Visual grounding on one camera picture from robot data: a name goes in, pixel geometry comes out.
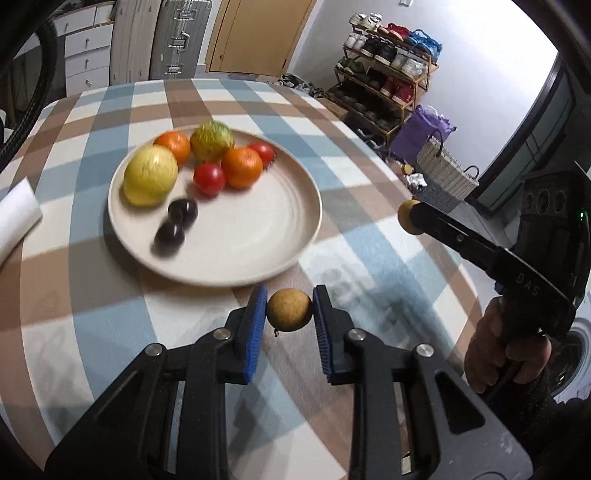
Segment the shoe rack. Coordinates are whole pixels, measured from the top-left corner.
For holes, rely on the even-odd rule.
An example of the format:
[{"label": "shoe rack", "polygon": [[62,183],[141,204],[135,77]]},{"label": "shoe rack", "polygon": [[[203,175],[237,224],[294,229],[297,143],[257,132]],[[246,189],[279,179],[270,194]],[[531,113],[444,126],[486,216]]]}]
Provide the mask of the shoe rack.
[{"label": "shoe rack", "polygon": [[[413,98],[408,103],[402,103],[401,101],[399,101],[395,98],[390,98],[390,97],[384,95],[383,93],[381,93],[380,91],[378,91],[374,88],[371,88],[369,85],[362,82],[361,80],[356,78],[354,75],[351,75],[348,72],[344,72],[343,70],[335,68],[335,75],[336,75],[338,84],[329,90],[328,93],[329,93],[329,96],[331,97],[330,99],[332,101],[334,101],[335,103],[337,103],[338,105],[340,105],[341,107],[345,108],[350,113],[363,118],[363,120],[368,125],[370,125],[373,129],[375,129],[377,132],[385,135],[387,138],[387,141],[389,142],[391,139],[391,136],[394,133],[396,133],[396,131],[399,130],[402,127],[402,125],[404,125],[404,123],[406,123],[406,121],[410,118],[412,111],[418,105],[420,99],[423,97],[423,95],[425,93],[428,92],[429,86],[431,83],[431,75],[439,69],[439,65],[437,65],[435,62],[433,62],[431,55],[429,55],[424,50],[420,50],[419,48],[415,48],[405,42],[402,42],[402,41],[396,39],[396,38],[392,38],[390,35],[387,35],[387,34],[384,34],[384,33],[381,33],[381,32],[375,31],[375,30],[363,28],[358,25],[353,25],[353,24],[350,24],[350,25],[352,26],[354,33],[361,33],[367,37],[375,37],[375,38],[378,38],[384,42],[390,43],[390,44],[394,45],[397,49],[405,50],[407,53],[410,53],[411,54],[410,58],[416,57],[415,59],[420,60],[423,63],[426,63],[426,65],[427,65],[426,73],[424,75],[422,75],[421,77],[415,79],[415,78],[407,75],[406,73],[404,73],[401,70],[395,69],[389,65],[385,65],[385,64],[381,63],[380,61],[377,61],[374,58],[361,53],[359,50],[355,50],[351,47],[343,46],[343,51],[345,52],[345,57],[347,59],[350,59],[350,60],[364,59],[369,62],[367,64],[366,69],[365,69],[366,74],[367,74],[367,72],[369,72],[370,69],[377,66],[378,67],[378,68],[376,68],[377,70],[380,70],[380,71],[386,73],[388,76],[392,76],[397,79],[403,80],[404,82],[409,83],[414,86]],[[400,124],[396,125],[393,129],[390,129],[389,131],[385,131],[384,129],[377,126],[376,123],[372,122],[367,117],[365,117],[365,115],[363,115],[362,113],[353,109],[350,105],[342,102],[340,99],[335,97],[335,95],[332,94],[331,90],[334,90],[337,87],[339,87],[340,84],[343,83],[345,80],[350,80],[351,82],[358,84],[359,86],[361,86],[362,88],[367,90],[369,93],[373,94],[377,98],[380,98],[380,100],[382,100],[390,105],[394,105],[396,108],[398,108],[401,111]]]}]

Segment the dark purple grape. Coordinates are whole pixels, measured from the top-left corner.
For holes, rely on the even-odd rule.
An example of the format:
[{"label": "dark purple grape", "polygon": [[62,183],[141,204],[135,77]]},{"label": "dark purple grape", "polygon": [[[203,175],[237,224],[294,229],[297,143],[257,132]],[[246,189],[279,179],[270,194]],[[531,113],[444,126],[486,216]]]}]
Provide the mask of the dark purple grape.
[{"label": "dark purple grape", "polygon": [[154,246],[162,253],[172,253],[183,244],[184,229],[180,223],[166,220],[156,232]]},{"label": "dark purple grape", "polygon": [[168,206],[168,217],[184,228],[190,227],[197,218],[197,203],[189,199],[178,199]]}]

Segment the basket handle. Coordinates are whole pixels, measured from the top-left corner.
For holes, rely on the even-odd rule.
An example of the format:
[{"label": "basket handle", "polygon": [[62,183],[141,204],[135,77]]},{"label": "basket handle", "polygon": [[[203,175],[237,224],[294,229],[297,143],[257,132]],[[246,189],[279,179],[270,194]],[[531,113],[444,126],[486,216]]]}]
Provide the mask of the basket handle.
[{"label": "basket handle", "polygon": [[480,176],[480,169],[476,166],[476,165],[470,165],[466,170],[464,170],[464,173],[466,173],[468,170],[470,170],[471,168],[475,168],[476,169],[476,176],[472,177],[472,175],[470,175],[473,179],[477,179]]},{"label": "basket handle", "polygon": [[443,134],[441,133],[441,131],[438,128],[433,130],[433,132],[431,132],[431,135],[429,135],[429,138],[427,138],[427,141],[432,139],[435,136],[435,134],[439,134],[439,142],[441,144],[441,146],[439,146],[439,152],[437,152],[437,155],[435,155],[437,158],[439,158],[443,153]]}]

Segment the washing machine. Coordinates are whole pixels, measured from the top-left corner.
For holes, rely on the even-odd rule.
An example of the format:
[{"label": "washing machine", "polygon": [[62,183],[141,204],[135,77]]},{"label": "washing machine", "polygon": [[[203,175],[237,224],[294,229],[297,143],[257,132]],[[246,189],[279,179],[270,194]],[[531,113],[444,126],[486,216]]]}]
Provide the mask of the washing machine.
[{"label": "washing machine", "polygon": [[591,393],[591,292],[585,295],[562,348],[548,368],[552,396],[557,402],[588,398]]}]

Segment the checkered tablecloth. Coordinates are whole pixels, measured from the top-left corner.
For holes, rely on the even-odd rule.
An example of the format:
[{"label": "checkered tablecloth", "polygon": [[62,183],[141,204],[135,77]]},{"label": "checkered tablecloth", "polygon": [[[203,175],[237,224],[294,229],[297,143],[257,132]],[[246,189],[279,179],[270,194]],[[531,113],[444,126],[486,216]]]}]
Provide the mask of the checkered tablecloth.
[{"label": "checkered tablecloth", "polygon": [[[217,79],[92,90],[46,107],[0,174],[0,199],[28,177],[44,214],[0,267],[0,413],[40,465],[146,344],[193,343],[248,298],[248,288],[195,288],[146,270],[106,213],[109,182],[131,149],[211,117],[285,147],[321,191],[319,237],[267,282],[270,294],[326,284],[335,306],[390,345],[430,342],[452,362],[465,351],[480,306],[461,259],[401,230],[397,208],[410,194],[316,100]],[[267,326],[253,383],[227,392],[237,479],[345,476],[352,391],[327,385],[312,324],[278,338]]]}]

